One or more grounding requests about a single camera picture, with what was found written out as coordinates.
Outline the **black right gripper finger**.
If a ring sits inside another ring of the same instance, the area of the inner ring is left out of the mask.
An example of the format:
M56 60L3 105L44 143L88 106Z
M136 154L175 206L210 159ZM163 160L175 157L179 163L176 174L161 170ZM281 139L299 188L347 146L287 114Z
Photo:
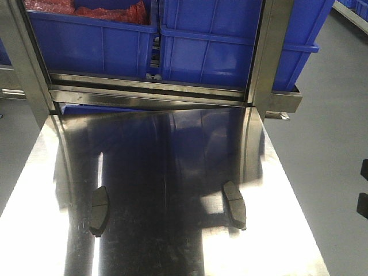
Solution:
M368 181L368 159L364 159L361 165L361 176Z
M359 193L356 212L368 219L368 194Z

